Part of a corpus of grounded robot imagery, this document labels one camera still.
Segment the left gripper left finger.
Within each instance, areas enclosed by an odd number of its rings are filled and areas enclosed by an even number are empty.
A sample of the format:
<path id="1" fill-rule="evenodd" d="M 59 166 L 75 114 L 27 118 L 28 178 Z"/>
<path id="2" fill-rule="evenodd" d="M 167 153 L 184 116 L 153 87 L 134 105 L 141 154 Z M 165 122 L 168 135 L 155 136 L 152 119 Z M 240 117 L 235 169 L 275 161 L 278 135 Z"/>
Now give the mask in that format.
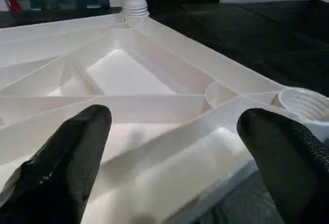
<path id="1" fill-rule="evenodd" d="M 80 223 L 111 124 L 99 104 L 64 121 L 5 183 L 1 223 Z"/>

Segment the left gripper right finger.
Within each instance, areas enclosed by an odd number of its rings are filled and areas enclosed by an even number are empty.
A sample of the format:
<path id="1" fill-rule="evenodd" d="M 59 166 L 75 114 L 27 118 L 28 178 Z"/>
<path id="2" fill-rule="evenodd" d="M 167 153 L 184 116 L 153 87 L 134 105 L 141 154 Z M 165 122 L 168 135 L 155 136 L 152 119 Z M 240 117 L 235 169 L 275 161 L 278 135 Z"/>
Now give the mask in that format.
<path id="1" fill-rule="evenodd" d="M 262 108 L 245 110 L 237 133 L 285 223 L 328 223 L 328 147 L 303 124 Z"/>

